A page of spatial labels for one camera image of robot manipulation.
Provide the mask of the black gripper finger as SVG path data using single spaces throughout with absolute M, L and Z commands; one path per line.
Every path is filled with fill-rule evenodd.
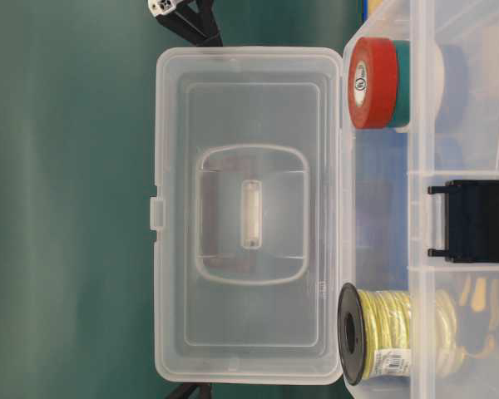
M 208 382 L 183 382 L 173 389 L 166 399 L 212 399 L 213 384 Z

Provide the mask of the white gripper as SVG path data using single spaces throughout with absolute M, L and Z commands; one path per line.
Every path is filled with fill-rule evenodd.
M 213 0 L 148 0 L 147 5 L 153 17 L 160 17 L 161 26 L 192 45 L 220 45 Z

